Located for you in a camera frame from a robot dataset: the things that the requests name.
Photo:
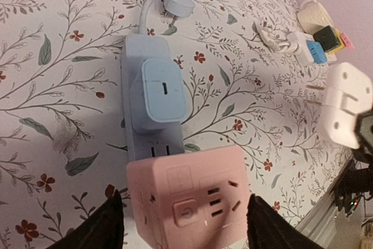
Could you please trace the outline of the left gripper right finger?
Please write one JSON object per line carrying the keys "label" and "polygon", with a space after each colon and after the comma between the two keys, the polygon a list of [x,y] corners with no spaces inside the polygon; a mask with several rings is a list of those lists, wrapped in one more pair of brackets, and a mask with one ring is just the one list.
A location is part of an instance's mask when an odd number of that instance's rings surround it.
{"label": "left gripper right finger", "polygon": [[312,241],[298,232],[264,199],[252,194],[248,202],[249,248],[311,248]]}

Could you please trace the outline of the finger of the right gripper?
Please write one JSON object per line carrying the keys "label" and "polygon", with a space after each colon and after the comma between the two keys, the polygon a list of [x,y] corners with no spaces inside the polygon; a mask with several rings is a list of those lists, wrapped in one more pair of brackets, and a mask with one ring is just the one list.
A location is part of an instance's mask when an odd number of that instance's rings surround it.
{"label": "finger of the right gripper", "polygon": [[372,161],[372,109],[357,116],[354,129],[358,148],[353,149],[354,158],[359,162]]}

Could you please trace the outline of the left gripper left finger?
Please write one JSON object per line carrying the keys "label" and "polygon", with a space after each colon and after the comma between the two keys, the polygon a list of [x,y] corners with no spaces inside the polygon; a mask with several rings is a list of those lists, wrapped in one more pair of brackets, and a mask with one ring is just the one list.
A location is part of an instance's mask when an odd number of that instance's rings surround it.
{"label": "left gripper left finger", "polygon": [[121,249],[124,231],[122,199],[115,191],[85,222],[49,248]]}

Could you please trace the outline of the pink cube socket adapter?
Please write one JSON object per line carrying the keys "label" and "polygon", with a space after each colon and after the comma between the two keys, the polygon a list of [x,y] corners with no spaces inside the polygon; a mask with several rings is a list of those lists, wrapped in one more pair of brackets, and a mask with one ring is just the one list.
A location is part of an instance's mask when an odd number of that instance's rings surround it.
{"label": "pink cube socket adapter", "polygon": [[126,174],[137,233],[151,248],[225,248],[246,238],[240,147],[137,160]]}

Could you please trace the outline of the white plug adapter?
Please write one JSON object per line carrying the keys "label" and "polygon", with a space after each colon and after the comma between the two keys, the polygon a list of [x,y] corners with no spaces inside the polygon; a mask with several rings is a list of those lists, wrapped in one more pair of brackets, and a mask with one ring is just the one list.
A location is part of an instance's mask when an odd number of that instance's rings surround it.
{"label": "white plug adapter", "polygon": [[342,62],[330,66],[325,86],[306,87],[323,93],[322,101],[309,101],[320,107],[318,135],[348,148],[360,148],[357,120],[360,114],[372,109],[371,78],[353,64]]}

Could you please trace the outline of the cyan plug adapter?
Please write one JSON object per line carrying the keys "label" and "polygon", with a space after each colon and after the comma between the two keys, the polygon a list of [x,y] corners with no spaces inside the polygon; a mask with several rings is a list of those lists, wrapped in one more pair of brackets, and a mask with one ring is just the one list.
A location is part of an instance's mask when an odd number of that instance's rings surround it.
{"label": "cyan plug adapter", "polygon": [[307,40],[307,47],[316,64],[324,64],[328,61],[322,45],[319,42]]}

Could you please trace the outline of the white long power strip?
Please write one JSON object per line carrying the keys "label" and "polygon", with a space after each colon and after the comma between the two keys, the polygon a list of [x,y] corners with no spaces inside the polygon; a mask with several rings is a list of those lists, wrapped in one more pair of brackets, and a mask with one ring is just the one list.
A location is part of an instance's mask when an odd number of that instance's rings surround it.
{"label": "white long power strip", "polygon": [[[300,31],[294,31],[294,32],[289,33],[286,36],[286,39],[288,39],[288,41],[290,41],[290,42],[297,43],[298,47],[297,47],[297,50],[295,51],[294,55],[295,55],[295,58],[296,58],[297,62],[301,66],[308,66],[308,65],[316,64],[314,62],[313,58],[312,58],[312,55],[310,54],[310,51],[309,51],[308,47],[307,47],[307,40],[315,41],[312,35],[302,33]],[[334,54],[330,55],[326,52],[325,52],[325,54],[326,54],[327,59],[328,59],[328,61],[325,64],[337,61],[337,58]]]}

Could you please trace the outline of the pink plug adapter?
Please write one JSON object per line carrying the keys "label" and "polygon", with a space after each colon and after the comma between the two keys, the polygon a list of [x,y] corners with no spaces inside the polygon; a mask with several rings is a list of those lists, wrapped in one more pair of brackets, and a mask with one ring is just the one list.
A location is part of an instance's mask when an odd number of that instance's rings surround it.
{"label": "pink plug adapter", "polygon": [[352,43],[352,41],[349,39],[348,35],[346,33],[341,33],[340,34],[340,38],[344,44],[344,46],[350,50],[350,51],[353,51],[355,49],[354,47],[354,44]]}

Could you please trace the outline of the yellow cube socket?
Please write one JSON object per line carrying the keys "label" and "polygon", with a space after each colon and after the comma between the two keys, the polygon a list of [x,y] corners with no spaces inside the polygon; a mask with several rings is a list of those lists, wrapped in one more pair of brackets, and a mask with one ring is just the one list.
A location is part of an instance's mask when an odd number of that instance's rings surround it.
{"label": "yellow cube socket", "polygon": [[335,34],[335,37],[336,37],[336,40],[337,40],[337,43],[335,46],[333,46],[327,53],[332,55],[332,54],[335,54],[337,52],[339,52],[340,50],[344,49],[344,47],[346,46],[345,43],[343,42],[342,38],[341,38],[341,35],[340,35],[340,32],[338,31],[338,29],[334,29],[333,30],[334,34]]}

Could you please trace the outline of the light blue charger plug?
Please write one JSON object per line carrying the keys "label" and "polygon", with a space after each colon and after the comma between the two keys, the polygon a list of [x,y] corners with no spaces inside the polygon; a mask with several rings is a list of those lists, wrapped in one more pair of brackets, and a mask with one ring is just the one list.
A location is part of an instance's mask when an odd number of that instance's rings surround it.
{"label": "light blue charger plug", "polygon": [[132,126],[139,134],[155,134],[181,122],[187,101],[180,68],[171,60],[149,58],[129,88]]}

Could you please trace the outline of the light blue power strip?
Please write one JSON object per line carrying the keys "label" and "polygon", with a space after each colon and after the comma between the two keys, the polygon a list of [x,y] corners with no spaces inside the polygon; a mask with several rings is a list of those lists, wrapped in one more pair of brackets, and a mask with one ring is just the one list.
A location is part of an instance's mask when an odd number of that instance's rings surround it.
{"label": "light blue power strip", "polygon": [[184,152],[184,82],[161,37],[130,34],[121,52],[121,84],[130,161]]}

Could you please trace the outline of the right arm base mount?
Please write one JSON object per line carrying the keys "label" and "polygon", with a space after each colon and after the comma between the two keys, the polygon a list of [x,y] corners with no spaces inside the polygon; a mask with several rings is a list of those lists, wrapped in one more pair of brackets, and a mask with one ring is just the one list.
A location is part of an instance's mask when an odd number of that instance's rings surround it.
{"label": "right arm base mount", "polygon": [[337,210],[349,218],[361,201],[372,200],[372,166],[358,169],[354,159],[350,159],[339,174],[332,192]]}

